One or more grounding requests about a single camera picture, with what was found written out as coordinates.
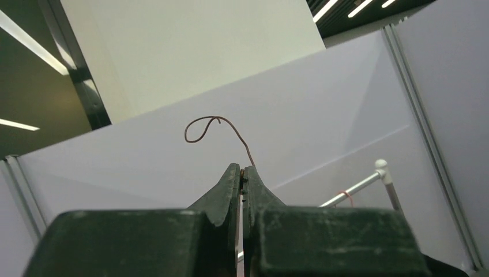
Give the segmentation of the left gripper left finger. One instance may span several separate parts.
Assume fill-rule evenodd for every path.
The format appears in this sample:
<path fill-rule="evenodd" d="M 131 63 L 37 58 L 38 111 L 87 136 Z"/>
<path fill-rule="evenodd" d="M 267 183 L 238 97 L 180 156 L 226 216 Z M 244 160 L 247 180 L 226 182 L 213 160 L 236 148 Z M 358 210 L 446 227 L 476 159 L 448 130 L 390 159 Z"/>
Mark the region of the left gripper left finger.
<path fill-rule="evenodd" d="M 185 209 L 79 210 L 58 215 L 25 276 L 235 276 L 241 174 L 230 164 Z"/>

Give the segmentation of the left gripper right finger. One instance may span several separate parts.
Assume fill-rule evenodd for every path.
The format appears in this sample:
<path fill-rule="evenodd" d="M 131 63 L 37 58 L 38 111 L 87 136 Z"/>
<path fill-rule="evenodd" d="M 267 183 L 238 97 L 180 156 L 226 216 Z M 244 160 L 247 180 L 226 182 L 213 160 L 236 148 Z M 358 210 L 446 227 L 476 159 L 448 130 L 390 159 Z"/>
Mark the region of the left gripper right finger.
<path fill-rule="evenodd" d="M 397 211 L 284 204 L 243 170 L 245 276 L 430 276 Z"/>

